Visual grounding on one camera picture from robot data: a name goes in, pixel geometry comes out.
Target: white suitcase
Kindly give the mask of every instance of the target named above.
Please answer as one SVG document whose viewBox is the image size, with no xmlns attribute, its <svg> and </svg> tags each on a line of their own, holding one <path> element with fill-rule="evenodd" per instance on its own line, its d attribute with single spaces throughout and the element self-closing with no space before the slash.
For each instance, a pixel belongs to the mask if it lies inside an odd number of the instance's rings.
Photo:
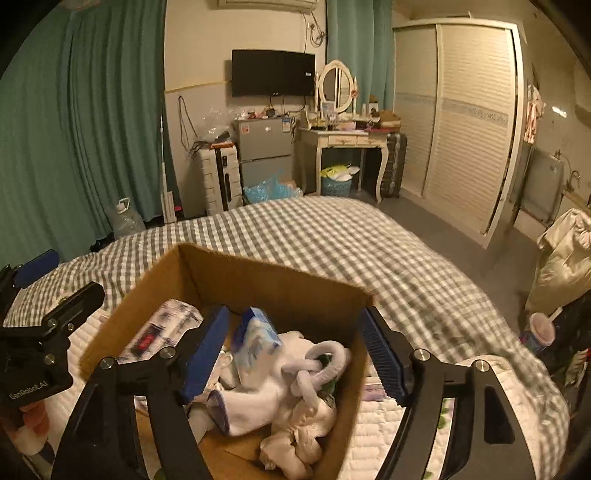
<svg viewBox="0 0 591 480">
<path fill-rule="evenodd" d="M 242 206 L 236 147 L 199 150 L 208 215 Z"/>
</svg>

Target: small cardboard box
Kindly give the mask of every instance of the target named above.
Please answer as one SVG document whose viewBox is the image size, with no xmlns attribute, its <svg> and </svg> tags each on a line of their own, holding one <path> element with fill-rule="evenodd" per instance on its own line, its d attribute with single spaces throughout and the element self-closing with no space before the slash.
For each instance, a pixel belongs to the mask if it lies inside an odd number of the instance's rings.
<svg viewBox="0 0 591 480">
<path fill-rule="evenodd" d="M 224 304 L 242 313 L 256 306 L 265 311 L 278 332 L 299 330 L 314 343 L 336 340 L 351 350 L 351 362 L 337 383 L 337 420 L 321 439 L 324 455 L 313 465 L 314 480 L 335 480 L 345 458 L 361 398 L 367 351 L 357 328 L 360 310 L 372 304 L 361 288 L 316 277 L 280 265 L 233 257 L 195 245 L 178 245 L 138 282 L 90 343 L 80 360 L 88 379 L 98 362 L 117 357 L 150 316 L 168 299 L 196 306 L 202 313 Z M 138 416 L 138 431 L 153 442 L 149 420 Z M 209 432 L 199 449 L 214 480 L 284 478 L 280 470 L 257 465 L 265 429 L 236 439 Z"/>
</svg>

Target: silver bolt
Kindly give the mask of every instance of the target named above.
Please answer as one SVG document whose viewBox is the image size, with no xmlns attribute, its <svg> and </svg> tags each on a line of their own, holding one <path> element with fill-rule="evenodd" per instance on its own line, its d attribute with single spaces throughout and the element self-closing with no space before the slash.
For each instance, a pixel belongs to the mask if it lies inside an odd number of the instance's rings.
<svg viewBox="0 0 591 480">
<path fill-rule="evenodd" d="M 177 354 L 177 351 L 171 346 L 165 346 L 160 350 L 160 356 L 162 358 L 172 358 Z"/>
<path fill-rule="evenodd" d="M 112 357 L 108 356 L 103 358 L 99 365 L 103 370 L 108 370 L 109 368 L 111 368 L 113 365 L 115 364 L 115 360 L 113 360 Z"/>
<path fill-rule="evenodd" d="M 488 372 L 491 369 L 491 366 L 488 364 L 488 362 L 485 362 L 484 360 L 476 360 L 476 362 L 474 362 L 474 366 L 481 372 Z"/>
<path fill-rule="evenodd" d="M 414 357 L 421 362 L 426 362 L 431 358 L 431 354 L 427 352 L 424 348 L 417 348 L 414 351 Z"/>
</svg>

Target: louvered door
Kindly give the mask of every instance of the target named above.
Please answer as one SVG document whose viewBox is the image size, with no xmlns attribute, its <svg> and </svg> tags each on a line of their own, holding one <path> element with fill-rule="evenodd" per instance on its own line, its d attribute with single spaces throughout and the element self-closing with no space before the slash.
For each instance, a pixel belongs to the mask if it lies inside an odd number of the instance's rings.
<svg viewBox="0 0 591 480">
<path fill-rule="evenodd" d="M 513 40 L 502 28 L 437 28 L 441 85 L 423 196 L 470 230 L 485 233 L 514 131 Z"/>
<path fill-rule="evenodd" d="M 402 186 L 422 195 L 433 138 L 437 95 L 435 26 L 405 28 L 395 33 L 394 110 L 402 118 L 407 152 Z"/>
</svg>

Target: green curtain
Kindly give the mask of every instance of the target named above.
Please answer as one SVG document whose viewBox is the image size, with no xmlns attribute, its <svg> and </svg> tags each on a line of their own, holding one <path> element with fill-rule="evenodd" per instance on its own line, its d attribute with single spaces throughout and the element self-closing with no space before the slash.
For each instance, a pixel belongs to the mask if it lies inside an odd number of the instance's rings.
<svg viewBox="0 0 591 480">
<path fill-rule="evenodd" d="M 392 0 L 327 0 L 328 60 L 357 77 L 358 109 L 374 95 L 380 108 L 394 103 Z"/>
<path fill-rule="evenodd" d="M 104 0 L 69 28 L 69 143 L 95 224 L 130 197 L 145 220 L 161 215 L 160 115 L 164 0 Z"/>
<path fill-rule="evenodd" d="M 0 266 L 63 260 L 106 236 L 131 197 L 161 214 L 166 0 L 56 7 L 0 79 Z"/>
<path fill-rule="evenodd" d="M 47 15 L 0 79 L 0 267 L 49 248 L 63 259 L 96 241 L 60 122 L 60 67 L 70 12 Z"/>
</svg>

